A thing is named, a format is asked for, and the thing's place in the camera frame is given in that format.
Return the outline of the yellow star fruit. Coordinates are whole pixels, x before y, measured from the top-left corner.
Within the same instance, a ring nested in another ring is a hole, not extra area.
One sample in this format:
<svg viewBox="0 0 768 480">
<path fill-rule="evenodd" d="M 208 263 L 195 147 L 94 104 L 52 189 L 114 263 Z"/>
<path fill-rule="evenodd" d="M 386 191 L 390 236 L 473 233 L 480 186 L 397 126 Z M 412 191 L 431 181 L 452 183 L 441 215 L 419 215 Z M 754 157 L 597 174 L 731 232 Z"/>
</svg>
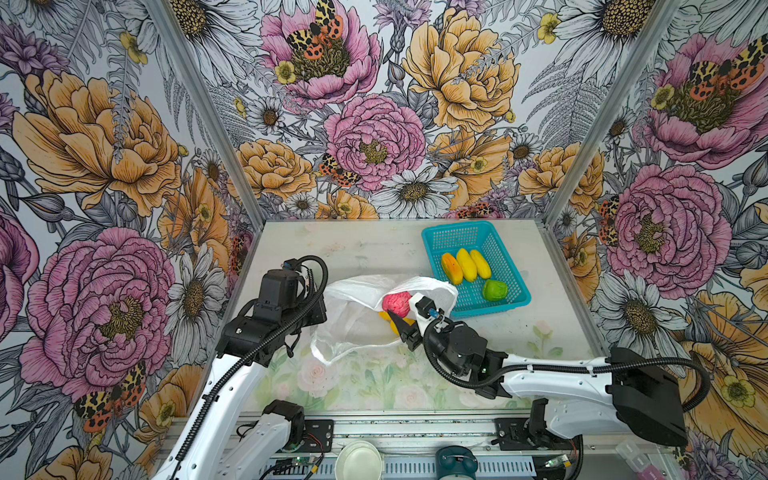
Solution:
<svg viewBox="0 0 768 480">
<path fill-rule="evenodd" d="M 398 330 L 398 327 L 397 327 L 397 324 L 392 320 L 392 318 L 391 318 L 391 316 L 390 316 L 390 314 L 388 312 L 382 311 L 382 312 L 379 312 L 378 315 L 382 319 L 384 319 L 385 321 L 387 321 L 389 323 L 389 326 L 390 326 L 391 330 L 394 332 L 395 335 L 399 335 L 400 334 L 400 332 Z M 408 326 L 412 326 L 415 323 L 415 321 L 413 319 L 410 319 L 410 318 L 404 318 L 403 321 Z"/>
</svg>

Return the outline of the pink red fruit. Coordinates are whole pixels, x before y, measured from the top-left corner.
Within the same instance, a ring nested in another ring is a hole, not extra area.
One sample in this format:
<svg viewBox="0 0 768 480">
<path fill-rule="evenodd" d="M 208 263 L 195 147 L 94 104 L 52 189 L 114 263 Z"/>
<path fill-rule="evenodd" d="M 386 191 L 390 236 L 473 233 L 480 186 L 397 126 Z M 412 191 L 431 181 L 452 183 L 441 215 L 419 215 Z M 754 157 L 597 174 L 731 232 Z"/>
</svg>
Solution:
<svg viewBox="0 0 768 480">
<path fill-rule="evenodd" d="M 410 312 L 411 298 L 412 295 L 408 291 L 387 294 L 382 300 L 382 311 L 406 318 Z"/>
</svg>

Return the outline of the white plastic bag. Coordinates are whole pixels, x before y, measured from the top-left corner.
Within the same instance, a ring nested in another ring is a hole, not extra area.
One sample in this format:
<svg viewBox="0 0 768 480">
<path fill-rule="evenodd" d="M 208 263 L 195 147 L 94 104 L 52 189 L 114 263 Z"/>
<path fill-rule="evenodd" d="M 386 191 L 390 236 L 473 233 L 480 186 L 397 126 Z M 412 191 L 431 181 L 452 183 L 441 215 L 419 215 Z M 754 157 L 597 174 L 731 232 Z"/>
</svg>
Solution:
<svg viewBox="0 0 768 480">
<path fill-rule="evenodd" d="M 327 320 L 312 333 L 310 348 L 313 356 L 331 365 L 359 350 L 389 347 L 399 337 L 381 314 L 388 295 L 406 292 L 412 298 L 404 316 L 414 319 L 421 329 L 426 320 L 418 316 L 415 303 L 429 298 L 437 307 L 450 313 L 458 300 L 458 289 L 431 277 L 410 277 L 406 274 L 362 275 L 335 281 L 324 291 Z"/>
</svg>

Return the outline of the green fruit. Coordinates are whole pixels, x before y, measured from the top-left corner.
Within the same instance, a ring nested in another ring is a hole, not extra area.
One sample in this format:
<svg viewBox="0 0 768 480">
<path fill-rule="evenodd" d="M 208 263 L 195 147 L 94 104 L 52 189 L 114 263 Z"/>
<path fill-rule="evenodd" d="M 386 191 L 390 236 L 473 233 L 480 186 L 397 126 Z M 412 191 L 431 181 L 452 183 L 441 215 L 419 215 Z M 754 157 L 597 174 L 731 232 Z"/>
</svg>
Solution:
<svg viewBox="0 0 768 480">
<path fill-rule="evenodd" d="M 505 282 L 488 279 L 482 288 L 482 297 L 488 302 L 499 302 L 506 299 L 508 285 Z"/>
</svg>

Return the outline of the orange yellow mango fruit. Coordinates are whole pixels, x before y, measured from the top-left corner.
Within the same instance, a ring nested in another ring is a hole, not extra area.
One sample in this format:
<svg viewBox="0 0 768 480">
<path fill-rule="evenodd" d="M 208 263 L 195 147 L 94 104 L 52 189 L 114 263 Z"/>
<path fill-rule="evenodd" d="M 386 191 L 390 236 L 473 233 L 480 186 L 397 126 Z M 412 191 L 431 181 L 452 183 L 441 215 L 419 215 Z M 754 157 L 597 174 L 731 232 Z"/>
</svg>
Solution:
<svg viewBox="0 0 768 480">
<path fill-rule="evenodd" d="M 463 282 L 463 270 L 458 260 L 450 253 L 444 253 L 441 257 L 441 267 L 448 281 L 454 286 Z"/>
</svg>

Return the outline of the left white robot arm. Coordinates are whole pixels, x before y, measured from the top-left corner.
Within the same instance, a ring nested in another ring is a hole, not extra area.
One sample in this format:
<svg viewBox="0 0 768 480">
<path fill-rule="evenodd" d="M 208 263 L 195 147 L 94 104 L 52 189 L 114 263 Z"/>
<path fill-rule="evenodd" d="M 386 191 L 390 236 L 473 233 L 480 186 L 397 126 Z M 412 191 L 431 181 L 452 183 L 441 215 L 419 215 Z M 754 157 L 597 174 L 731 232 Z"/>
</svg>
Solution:
<svg viewBox="0 0 768 480">
<path fill-rule="evenodd" d="M 303 443 L 303 408 L 274 400 L 235 448 L 225 449 L 274 354 L 293 354 L 302 330 L 326 321 L 328 278 L 327 265 L 315 255 L 264 274 L 258 296 L 225 325 L 202 394 L 156 478 L 244 479 L 274 454 Z"/>
</svg>

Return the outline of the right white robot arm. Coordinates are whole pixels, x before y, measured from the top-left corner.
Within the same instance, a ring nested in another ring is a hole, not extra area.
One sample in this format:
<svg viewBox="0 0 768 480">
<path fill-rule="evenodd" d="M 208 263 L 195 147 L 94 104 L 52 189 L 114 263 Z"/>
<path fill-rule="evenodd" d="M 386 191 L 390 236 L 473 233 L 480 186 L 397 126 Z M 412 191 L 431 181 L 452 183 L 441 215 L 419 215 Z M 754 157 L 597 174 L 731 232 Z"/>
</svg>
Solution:
<svg viewBox="0 0 768 480">
<path fill-rule="evenodd" d="M 699 400 L 681 400 L 678 382 L 666 370 L 689 367 L 685 359 L 645 359 L 626 348 L 566 362 L 496 351 L 421 294 L 388 295 L 383 313 L 400 340 L 410 350 L 421 348 L 449 383 L 489 400 L 529 398 L 528 417 L 506 434 L 515 442 L 543 449 L 585 435 L 633 434 L 662 446 L 687 443 L 684 415 Z"/>
</svg>

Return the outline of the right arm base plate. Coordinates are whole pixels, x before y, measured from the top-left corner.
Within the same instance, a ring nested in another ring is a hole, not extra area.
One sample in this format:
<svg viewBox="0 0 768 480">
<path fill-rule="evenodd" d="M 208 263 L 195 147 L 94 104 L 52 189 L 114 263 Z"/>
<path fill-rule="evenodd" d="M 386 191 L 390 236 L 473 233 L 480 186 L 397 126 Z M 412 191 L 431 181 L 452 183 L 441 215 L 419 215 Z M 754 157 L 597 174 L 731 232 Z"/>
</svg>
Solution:
<svg viewBox="0 0 768 480">
<path fill-rule="evenodd" d="M 580 453 L 583 441 L 565 439 L 554 435 L 546 429 L 542 422 L 530 418 L 509 417 L 494 420 L 495 438 L 492 445 L 497 445 L 502 451 L 534 450 L 554 451 L 564 450 L 570 453 Z"/>
</svg>

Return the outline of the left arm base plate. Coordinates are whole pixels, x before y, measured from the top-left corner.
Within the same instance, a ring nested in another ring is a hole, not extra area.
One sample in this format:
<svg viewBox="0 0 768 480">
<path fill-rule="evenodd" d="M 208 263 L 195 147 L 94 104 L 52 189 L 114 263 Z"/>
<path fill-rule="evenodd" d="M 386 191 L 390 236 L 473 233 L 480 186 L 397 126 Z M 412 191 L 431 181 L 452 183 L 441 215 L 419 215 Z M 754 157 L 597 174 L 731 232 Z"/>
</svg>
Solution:
<svg viewBox="0 0 768 480">
<path fill-rule="evenodd" d="M 329 453 L 332 449 L 335 422 L 330 419 L 309 419 L 293 422 L 288 443 L 282 453 Z"/>
</svg>

